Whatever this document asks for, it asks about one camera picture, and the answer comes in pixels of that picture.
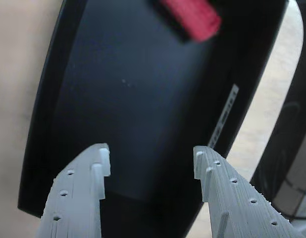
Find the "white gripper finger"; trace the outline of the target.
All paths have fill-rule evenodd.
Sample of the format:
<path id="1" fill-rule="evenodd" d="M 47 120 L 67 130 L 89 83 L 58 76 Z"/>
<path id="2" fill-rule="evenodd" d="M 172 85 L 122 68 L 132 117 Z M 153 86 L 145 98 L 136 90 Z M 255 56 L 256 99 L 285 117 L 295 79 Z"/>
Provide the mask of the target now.
<path id="1" fill-rule="evenodd" d="M 53 180 L 38 238 L 100 238 L 100 201 L 110 176 L 109 146 L 94 144 L 76 156 Z"/>
<path id="2" fill-rule="evenodd" d="M 298 231 L 220 154 L 195 146 L 194 177 L 201 182 L 214 238 L 296 238 Z"/>

